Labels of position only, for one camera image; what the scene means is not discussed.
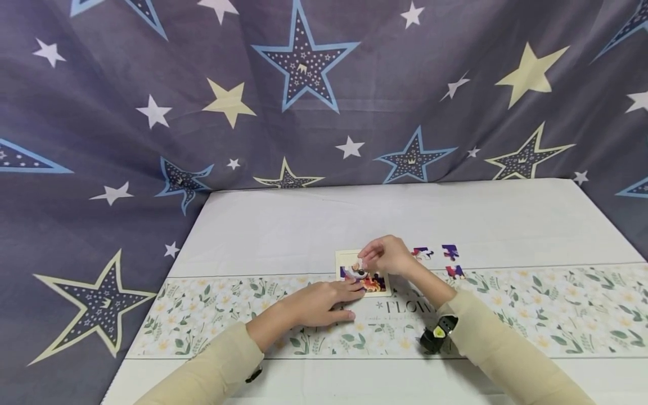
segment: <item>star-patterned fabric backdrop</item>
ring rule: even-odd
[[[8,404],[99,403],[210,191],[566,178],[648,255],[648,0],[7,0],[0,34]]]

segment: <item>beige sweater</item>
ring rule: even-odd
[[[459,323],[450,338],[519,405],[595,405],[551,359],[504,325],[477,297],[461,291],[438,311]],[[243,323],[218,335],[198,356],[135,405],[219,405],[254,372],[263,354]]]

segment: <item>hand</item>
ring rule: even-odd
[[[398,274],[418,264],[401,238],[387,235],[374,239],[360,251],[358,257],[369,270],[378,273]]]
[[[279,301],[291,323],[309,327],[327,326],[352,321],[356,315],[349,310],[331,310],[342,302],[356,301],[364,296],[362,285],[353,278],[331,283],[314,283]]]

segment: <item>star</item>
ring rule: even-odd
[[[628,97],[630,97],[632,101],[634,101],[634,103],[626,111],[627,113],[629,113],[630,111],[638,110],[640,108],[648,111],[648,91],[646,91],[645,93],[628,94]]]
[[[648,32],[648,0],[641,0],[641,3],[639,3],[637,9],[634,11],[628,22],[621,27],[619,32],[610,40],[610,42],[608,42],[603,50],[596,55],[594,60],[597,60],[601,55],[619,45],[630,35],[642,29]]]
[[[109,261],[94,284],[34,274],[37,279],[74,304],[79,312],[54,342],[29,365],[59,353],[93,333],[98,334],[113,357],[117,357],[122,341],[122,316],[156,296],[153,292],[124,289],[120,261],[121,249]]]
[[[551,92],[551,84],[549,84],[545,73],[568,48],[562,48],[559,51],[538,59],[529,43],[526,43],[524,52],[522,53],[522,59],[520,59],[520,66],[505,78],[495,83],[496,86],[513,86],[509,108],[513,107],[513,104],[520,100],[524,93],[529,90],[535,90],[541,93]]]
[[[477,152],[480,150],[481,149],[477,149],[477,146],[473,146],[473,148],[468,151],[468,157],[477,157]]]
[[[152,95],[148,95],[148,107],[136,108],[137,111],[148,117],[148,127],[153,128],[153,125],[158,122],[168,128],[167,120],[164,114],[171,110],[171,107],[158,107]]]
[[[42,56],[43,58],[47,59],[52,67],[56,67],[57,60],[66,62],[65,58],[58,54],[58,49],[55,43],[53,43],[52,45],[46,45],[38,38],[36,38],[36,41],[38,41],[38,46],[40,46],[41,49],[32,53],[33,55]]]
[[[182,208],[182,213],[184,215],[187,215],[187,206],[189,206],[196,197],[196,191],[211,190],[197,179],[209,176],[214,165],[211,165],[198,173],[185,172],[170,161],[166,160],[164,157],[160,156],[160,166],[167,184],[164,190],[157,194],[156,197],[182,194],[183,197],[180,207]]]
[[[351,140],[351,137],[347,136],[347,143],[344,145],[338,145],[336,146],[336,148],[344,151],[344,156],[342,157],[342,159],[346,159],[351,155],[360,157],[359,149],[362,145],[364,145],[364,142],[354,143]]]
[[[245,83],[241,83],[237,87],[234,87],[232,90],[227,91],[211,80],[207,79],[207,81],[209,82],[211,90],[216,96],[216,100],[214,100],[207,107],[203,108],[203,111],[224,113],[232,129],[237,124],[238,114],[254,115],[255,117],[257,116],[256,114],[254,114],[254,111],[252,111],[241,101],[241,98],[243,97],[243,86],[245,85]]]
[[[506,180],[509,178],[533,179],[535,178],[535,169],[540,163],[575,146],[575,144],[572,144],[540,149],[543,130],[544,122],[540,124],[538,129],[533,132],[533,135],[527,139],[517,152],[486,159],[486,162],[501,167],[493,180]]]
[[[299,189],[311,185],[316,181],[322,180],[324,177],[297,177],[290,170],[286,157],[284,156],[283,163],[281,163],[281,174],[278,179],[261,179],[252,177],[254,180],[261,184],[269,186],[277,186],[278,189]]]
[[[340,113],[327,73],[344,59],[359,42],[316,45],[299,0],[293,0],[288,46],[252,45],[265,60],[285,77],[281,111],[286,111],[305,93],[311,93],[330,109]]]
[[[213,8],[221,25],[223,25],[223,17],[226,12],[238,14],[238,11],[229,0],[200,0],[198,5]]]
[[[425,7],[414,7],[414,2],[411,2],[410,10],[401,14],[401,16],[407,20],[407,22],[405,22],[405,29],[408,29],[412,24],[421,25],[419,22],[419,14],[421,14],[424,9]]]
[[[128,191],[128,182],[126,182],[122,187],[119,187],[118,189],[104,186],[104,190],[106,191],[104,194],[101,194],[100,196],[96,196],[96,197],[91,197],[90,200],[105,199],[106,201],[108,201],[108,205],[112,207],[113,202],[115,202],[117,198],[133,197],[132,194],[128,194],[126,192]]]
[[[404,176],[427,182],[428,173],[425,168],[430,163],[454,152],[455,149],[424,150],[421,126],[419,125],[402,152],[386,154],[374,160],[383,161],[392,166],[391,172],[389,172],[385,181],[382,182],[383,184],[387,184]]]
[[[84,11],[87,11],[99,3],[102,3],[104,0],[72,0],[72,6],[70,8],[70,17],[81,14]],[[156,10],[153,7],[151,0],[124,0],[127,5],[129,5],[137,15],[146,21],[146,23],[153,28],[158,34],[160,34],[164,39],[168,41],[167,34],[162,28],[159,18],[157,18]]]
[[[621,197],[648,198],[648,177],[616,193]]]
[[[452,100],[452,97],[454,97],[454,93],[457,91],[457,89],[461,85],[470,82],[470,79],[465,78],[467,74],[468,72],[464,73],[463,76],[456,83],[448,83],[448,93],[446,93],[445,96],[443,96],[443,98],[439,100],[439,102],[443,101],[443,99],[446,98],[447,96],[450,96],[450,100]]]
[[[2,156],[0,172],[73,173],[72,170],[2,138],[0,138],[0,154]]]
[[[584,182],[590,181],[590,179],[587,178],[587,170],[584,171],[583,173],[580,172],[574,172],[576,175],[576,178],[573,179],[576,183],[578,183],[578,186],[583,185]]]
[[[238,164],[238,159],[236,159],[236,160],[232,160],[232,159],[230,159],[230,160],[229,160],[228,167],[231,167],[232,170],[236,170],[237,167],[240,167],[240,165]]]
[[[165,245],[165,247],[167,248],[167,252],[164,254],[164,257],[171,256],[175,259],[176,253],[180,251],[180,249],[176,247],[176,243],[173,242],[171,245]]]

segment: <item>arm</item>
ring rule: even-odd
[[[315,283],[285,297],[246,325],[227,328],[135,405],[222,404],[256,370],[263,352],[291,328],[352,321],[351,311],[331,307],[361,298],[360,288],[353,280]]]
[[[551,359],[499,318],[477,297],[456,292],[418,262],[400,273],[442,315],[459,323],[450,338],[459,352],[479,367],[518,405],[594,405],[594,401]]]

